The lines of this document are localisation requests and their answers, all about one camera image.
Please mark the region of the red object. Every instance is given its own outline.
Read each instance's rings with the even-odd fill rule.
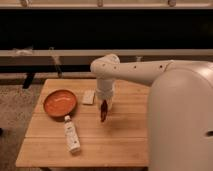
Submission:
[[[45,112],[52,117],[61,117],[70,114],[77,105],[74,93],[68,90],[52,92],[44,101]]]

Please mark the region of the black wall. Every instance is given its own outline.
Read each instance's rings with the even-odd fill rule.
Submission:
[[[0,10],[0,50],[213,48],[213,10]]]

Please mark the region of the floor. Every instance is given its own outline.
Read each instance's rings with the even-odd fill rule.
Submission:
[[[37,74],[28,89],[22,89],[25,74],[0,74],[0,171],[40,171],[39,168],[16,168],[15,161],[21,147],[32,111],[46,78],[57,74]],[[78,78],[81,74],[68,74],[64,78]],[[52,168],[53,171],[142,171],[142,168]]]

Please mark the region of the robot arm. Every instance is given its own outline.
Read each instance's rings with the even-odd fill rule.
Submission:
[[[96,59],[91,64],[91,71],[97,77],[96,94],[99,99],[99,108],[108,110],[111,108],[111,98],[114,91],[114,80],[123,79],[147,86],[166,70],[175,68],[178,65],[192,63],[192,61],[152,61],[152,62],[131,62],[120,63],[117,55],[109,54]],[[101,120],[106,118],[107,111],[101,112]]]
[[[97,76],[101,110],[107,110],[116,78],[151,86],[147,114],[150,171],[213,170],[213,63],[121,64],[111,54],[95,60],[91,71]]]

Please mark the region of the white bottle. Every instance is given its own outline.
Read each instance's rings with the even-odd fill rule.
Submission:
[[[80,142],[78,139],[78,135],[76,133],[75,125],[71,121],[71,118],[69,115],[65,116],[65,135],[67,138],[67,145],[68,149],[71,153],[75,153],[77,151],[80,151]]]

